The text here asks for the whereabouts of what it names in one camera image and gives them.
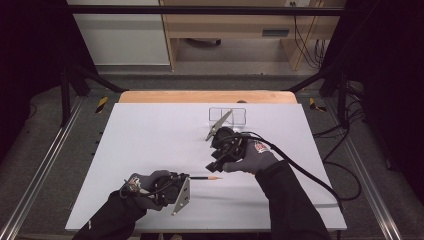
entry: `glove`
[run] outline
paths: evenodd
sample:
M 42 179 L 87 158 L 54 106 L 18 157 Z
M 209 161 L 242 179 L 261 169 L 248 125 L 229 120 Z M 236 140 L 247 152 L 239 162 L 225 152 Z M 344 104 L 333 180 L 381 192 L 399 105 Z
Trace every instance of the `glove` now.
M 278 162 L 278 159 L 263 143 L 256 140 L 248 140 L 246 156 L 243 160 L 224 163 L 222 168 L 225 172 L 243 171 L 256 174 L 276 162 Z
M 139 175 L 137 173 L 133 173 L 128 182 L 123 186 L 123 189 L 132 192 L 132 193 L 142 193 L 147 194 L 154 191 L 153 183 L 161 178 L 167 177 L 170 173 L 167 170 L 154 171 L 150 176 Z M 162 210 L 163 206 L 158 205 L 154 201 L 154 195 L 151 196 L 137 196 L 130 197 L 137 204 L 137 206 L 141 209 L 153 209 L 156 211 Z
M 156 179 L 169 174 L 168 171 L 162 170 L 155 171 L 150 176 L 131 175 L 130 181 L 121 190 L 112 192 L 106 203 L 72 239 L 128 239 L 134 231 L 135 222 L 146 215 L 146 209 L 159 211 L 163 206 L 155 204 L 149 197 L 122 196 L 123 188 L 130 186 L 129 183 L 133 181 L 135 186 L 150 191 Z

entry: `black cable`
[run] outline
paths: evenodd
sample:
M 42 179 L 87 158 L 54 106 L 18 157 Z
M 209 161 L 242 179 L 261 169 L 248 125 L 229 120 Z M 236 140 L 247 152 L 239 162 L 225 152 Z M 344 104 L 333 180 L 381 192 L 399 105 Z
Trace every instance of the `black cable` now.
M 361 104 L 361 102 L 362 102 L 361 100 L 355 100 L 355 101 L 349 103 L 349 105 L 347 105 L 347 109 L 349 109 L 350 107 L 352 107 L 353 104 L 355 104 L 355 103 Z
M 315 42 L 314 55 L 315 61 L 318 62 L 318 66 L 321 68 L 322 62 L 324 61 L 325 53 L 325 40 L 321 40 L 321 47 L 319 47 L 319 39 Z
M 162 187 L 161 189 L 156 190 L 154 192 L 150 192 L 150 193 L 139 193 L 138 192 L 138 193 L 136 193 L 137 194 L 137 197 L 148 197 L 148 196 L 152 196 L 152 195 L 158 194 L 158 193 L 164 191 L 165 189 L 169 188 L 172 184 L 174 184 L 174 182 L 175 182 L 175 179 L 171 179 L 171 181 L 168 184 L 166 184 L 164 187 Z M 128 182 L 125 180 L 125 184 L 119 189 L 119 196 L 121 198 L 127 198 L 127 196 L 124 196 L 122 194 L 122 190 L 126 186 L 128 186 Z
M 355 110 L 355 112 L 353 112 L 351 116 L 347 117 L 347 120 L 350 120 L 351 118 L 353 118 L 354 116 L 356 116 L 356 115 L 357 115 L 358 113 L 360 113 L 361 111 L 362 111 L 362 109 L 357 109 L 357 110 Z M 330 129 L 327 129 L 327 130 L 325 130 L 325 131 L 318 132 L 318 133 L 313 133 L 313 134 L 312 134 L 312 136 L 313 136 L 314 138 L 318 138 L 318 137 L 320 137 L 320 136 L 322 136 L 322 135 L 325 135 L 325 134 L 328 134 L 328 133 L 330 133 L 330 132 L 333 132 L 333 131 L 337 130 L 337 129 L 338 129 L 338 128 L 340 128 L 341 126 L 342 126 L 342 125 L 339 123 L 339 124 L 337 124 L 336 126 L 334 126 L 334 127 L 330 128 Z
M 299 29 L 297 28 L 296 16 L 293 16 L 293 18 L 294 18 L 294 30 L 295 30 L 295 32 L 294 32 L 294 42 L 296 43 L 297 48 L 299 48 L 300 52 L 302 53 L 302 55 L 303 55 L 303 57 L 305 58 L 305 60 L 306 60 L 306 62 L 308 63 L 308 65 L 309 65 L 311 68 L 315 68 L 315 69 L 317 69 L 317 68 L 318 68 L 318 66 L 316 65 L 316 63 L 315 63 L 314 61 L 312 61 L 311 55 L 309 54 L 309 51 L 308 51 L 308 48 L 306 47 L 306 44 L 305 44 L 305 42 L 303 41 L 302 35 L 300 35 Z M 309 60 L 308 60 L 308 58 L 306 57 L 305 53 L 303 52 L 303 49 L 299 46 L 299 43 L 297 43 L 297 34 L 298 34 L 298 33 L 299 33 L 300 39 L 301 39 L 301 41 L 302 41 L 302 43 L 303 43 L 303 46 L 305 47 L 305 50 L 306 50 L 306 52 L 307 52 L 307 53 L 308 53 L 308 55 L 309 55 L 309 58 L 311 59 L 312 63 L 314 63 L 314 65 L 315 65 L 315 66 L 312 66 L 312 65 L 311 65 L 311 63 L 309 62 Z
M 327 155 L 322 159 L 322 162 L 326 162 L 327 159 L 331 156 L 331 154 L 333 154 L 337 148 L 343 143 L 343 141 L 346 139 L 347 135 L 349 134 L 349 128 L 346 129 L 345 134 L 343 135 L 342 139 L 340 139 L 340 141 L 336 144 L 336 146 L 333 147 L 333 149 L 331 149 L 331 151 L 329 153 L 327 153 Z
M 314 138 L 336 138 L 336 137 L 343 136 L 345 133 L 346 132 L 342 132 L 342 133 L 339 133 L 339 134 L 335 134 L 335 135 L 331 135 L 331 136 L 325 136 L 325 137 L 323 137 L 323 136 L 317 136 L 317 137 L 314 137 Z
M 336 166 L 336 167 L 339 167 L 339 168 L 345 170 L 350 175 L 352 175 L 352 177 L 355 179 L 355 181 L 356 181 L 356 183 L 358 185 L 358 191 L 357 191 L 357 193 L 353 197 L 345 197 L 345 198 L 342 198 L 341 197 L 340 200 L 342 200 L 342 201 L 352 201 L 352 200 L 357 199 L 361 195 L 361 193 L 362 193 L 362 185 L 361 185 L 361 182 L 359 181 L 358 176 L 356 176 L 355 173 L 353 173 L 352 171 L 350 171 L 348 168 L 346 168 L 346 167 L 344 167 L 344 166 L 342 166 L 340 164 L 334 163 L 334 162 L 324 162 L 324 164 L 333 165 L 333 166 Z
M 289 156 L 287 156 L 283 151 L 281 151 L 277 146 L 275 146 L 274 144 L 268 142 L 267 140 L 265 140 L 263 138 L 252 137 L 252 136 L 243 136 L 243 135 L 241 135 L 241 136 L 240 135 L 234 136 L 234 135 L 231 135 L 231 136 L 227 136 L 227 137 L 223 137 L 223 138 L 219 139 L 216 142 L 216 145 L 219 145 L 220 143 L 224 142 L 225 140 L 235 139 L 235 138 L 257 140 L 257 141 L 260 141 L 260 142 L 263 142 L 263 143 L 267 144 L 272 150 L 274 150 L 275 152 L 277 152 L 278 155 L 280 155 L 284 160 L 286 160 L 290 165 L 292 165 L 294 168 L 296 168 L 299 172 L 301 172 L 303 175 L 305 175 L 306 177 L 310 178 L 314 182 L 318 183 L 323 188 L 325 188 L 328 192 L 330 192 L 334 196 L 334 198 L 336 199 L 337 205 L 339 206 L 340 211 L 343 211 L 343 207 L 342 207 L 341 200 L 340 200 L 339 196 L 337 195 L 337 193 L 330 186 L 328 186 L 321 179 L 315 177 L 314 175 L 312 175 L 311 173 L 309 173 L 308 171 L 306 171 L 305 169 L 303 169 L 296 162 L 294 162 Z
M 253 134 L 253 135 L 263 139 L 263 137 L 261 137 L 259 134 L 255 133 L 255 132 L 241 132 L 241 133 Z
M 355 122 L 358 119 L 364 119 L 365 118 L 365 113 L 364 111 L 360 111 L 359 113 L 361 113 L 361 115 L 358 114 L 358 116 L 356 118 L 353 118 L 351 122 Z

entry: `black sleeve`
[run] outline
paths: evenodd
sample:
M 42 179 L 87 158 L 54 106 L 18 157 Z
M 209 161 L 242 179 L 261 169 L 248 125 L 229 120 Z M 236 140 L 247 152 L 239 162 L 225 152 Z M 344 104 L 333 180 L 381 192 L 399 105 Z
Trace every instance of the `black sleeve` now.
M 146 215 L 133 198 L 121 198 L 112 192 L 107 202 L 78 231 L 73 240 L 126 240 L 131 237 L 135 222 Z
M 256 174 L 269 200 L 273 240 L 330 239 L 328 231 L 287 161 Z

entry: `hand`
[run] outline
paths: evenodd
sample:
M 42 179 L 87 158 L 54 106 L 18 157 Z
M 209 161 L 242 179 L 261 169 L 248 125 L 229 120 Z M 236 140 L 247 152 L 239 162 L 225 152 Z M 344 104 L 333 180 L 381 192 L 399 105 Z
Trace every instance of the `hand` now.
M 278 159 L 263 143 L 249 139 L 244 159 L 238 162 L 224 163 L 223 169 L 225 172 L 243 171 L 256 174 L 276 162 Z
M 139 175 L 133 173 L 128 182 L 125 184 L 127 191 L 147 194 L 154 191 L 153 183 L 161 177 L 169 176 L 170 173 L 167 170 L 154 171 L 150 176 Z M 141 209 L 154 209 L 156 211 L 162 210 L 163 206 L 158 205 L 154 202 L 152 196 L 139 196 L 139 197 L 130 197 L 134 200 L 137 206 Z

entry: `black curtain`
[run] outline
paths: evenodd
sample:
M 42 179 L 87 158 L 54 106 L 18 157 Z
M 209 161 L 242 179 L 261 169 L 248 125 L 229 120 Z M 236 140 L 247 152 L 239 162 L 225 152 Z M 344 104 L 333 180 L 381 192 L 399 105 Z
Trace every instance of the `black curtain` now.
M 65 5 L 66 0 L 0 3 L 1 162 L 29 115 L 34 95 L 59 86 L 65 66 L 97 71 L 73 15 L 43 8 Z
M 349 29 L 354 29 L 352 25 L 361 19 L 363 16 L 354 21 L 341 19 L 328 48 L 326 64 L 336 59 L 337 51 L 349 37 Z M 364 85 L 364 109 L 388 163 L 404 174 L 422 203 L 423 23 L 424 1 L 382 0 L 357 41 L 349 46 L 342 64 L 348 80 Z M 334 90 L 338 80 L 327 77 L 324 90 Z

